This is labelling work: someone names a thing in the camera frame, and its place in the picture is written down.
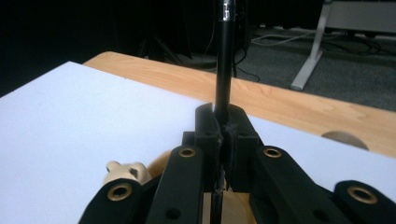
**gray carpet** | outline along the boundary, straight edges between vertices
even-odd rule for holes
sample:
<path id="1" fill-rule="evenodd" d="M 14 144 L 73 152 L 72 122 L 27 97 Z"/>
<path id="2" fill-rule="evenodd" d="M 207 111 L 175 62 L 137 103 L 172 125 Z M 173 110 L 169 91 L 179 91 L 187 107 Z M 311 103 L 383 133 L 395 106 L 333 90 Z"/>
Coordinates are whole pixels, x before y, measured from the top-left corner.
<path id="1" fill-rule="evenodd" d="M 300 35 L 297 31 L 260 29 L 256 35 Z M 263 40 L 275 43 L 278 40 Z M 383 49 L 396 52 L 393 39 L 375 39 Z M 353 42 L 341 42 L 346 48 L 364 49 Z M 323 55 L 303 92 L 396 111 L 396 56 L 357 55 L 323 45 Z M 251 44 L 247 57 L 237 65 L 237 77 L 289 89 L 312 48 L 312 40 L 291 41 L 273 47 Z M 243 56 L 239 51 L 236 60 Z"/>

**white sheet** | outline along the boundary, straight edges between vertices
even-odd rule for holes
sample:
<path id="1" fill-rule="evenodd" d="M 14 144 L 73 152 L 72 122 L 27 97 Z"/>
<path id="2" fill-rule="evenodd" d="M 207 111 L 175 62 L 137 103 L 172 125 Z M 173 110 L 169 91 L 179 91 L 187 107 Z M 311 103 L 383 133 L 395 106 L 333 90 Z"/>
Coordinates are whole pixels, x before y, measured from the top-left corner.
<path id="1" fill-rule="evenodd" d="M 194 130 L 198 100 L 65 63 L 0 99 L 0 223 L 77 223 L 106 163 L 142 161 Z M 321 186 L 355 179 L 396 201 L 396 160 L 250 117 Z"/>

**brass ring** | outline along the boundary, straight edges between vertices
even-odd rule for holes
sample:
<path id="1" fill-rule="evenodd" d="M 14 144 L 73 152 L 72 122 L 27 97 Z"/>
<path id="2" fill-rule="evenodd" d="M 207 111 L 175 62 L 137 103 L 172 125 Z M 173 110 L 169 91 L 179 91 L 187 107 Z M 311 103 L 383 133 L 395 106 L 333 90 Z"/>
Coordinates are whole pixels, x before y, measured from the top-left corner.
<path id="1" fill-rule="evenodd" d="M 132 186 L 126 183 L 120 183 L 113 186 L 107 193 L 107 198 L 113 202 L 126 199 L 132 193 Z"/>
<path id="2" fill-rule="evenodd" d="M 263 153 L 264 153 L 265 156 L 271 157 L 271 158 L 279 158 L 279 157 L 282 156 L 282 153 L 279 150 L 275 149 L 275 148 L 266 148 L 263 151 Z"/>
<path id="3" fill-rule="evenodd" d="M 195 156 L 195 150 L 189 147 L 182 148 L 178 151 L 178 155 L 184 158 L 193 157 Z"/>
<path id="4" fill-rule="evenodd" d="M 348 194 L 361 203 L 374 204 L 378 202 L 376 196 L 367 189 L 351 186 L 347 188 Z"/>

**wooden desk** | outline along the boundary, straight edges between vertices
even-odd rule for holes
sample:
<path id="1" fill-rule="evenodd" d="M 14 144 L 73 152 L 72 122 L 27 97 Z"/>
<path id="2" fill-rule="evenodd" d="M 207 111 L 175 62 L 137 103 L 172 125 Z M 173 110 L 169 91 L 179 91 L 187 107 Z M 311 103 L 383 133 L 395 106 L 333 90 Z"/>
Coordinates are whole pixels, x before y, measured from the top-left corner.
<path id="1" fill-rule="evenodd" d="M 206 102 L 214 102 L 215 99 L 216 77 L 212 73 L 115 52 L 102 53 L 84 64 Z M 250 115 L 308 133 L 351 133 L 371 151 L 396 158 L 394 112 L 237 78 L 232 82 L 231 103 L 241 106 Z"/>

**black rod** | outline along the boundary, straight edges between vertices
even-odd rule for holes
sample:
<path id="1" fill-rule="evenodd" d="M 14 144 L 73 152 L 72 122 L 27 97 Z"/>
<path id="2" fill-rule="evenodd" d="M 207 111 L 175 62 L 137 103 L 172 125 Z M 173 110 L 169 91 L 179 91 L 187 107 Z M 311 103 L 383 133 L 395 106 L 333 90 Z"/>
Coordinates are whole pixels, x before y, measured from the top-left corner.
<path id="1" fill-rule="evenodd" d="M 233 64 L 233 30 L 235 0 L 219 2 L 218 74 L 216 82 L 215 116 L 220 126 L 229 119 L 230 89 Z"/>

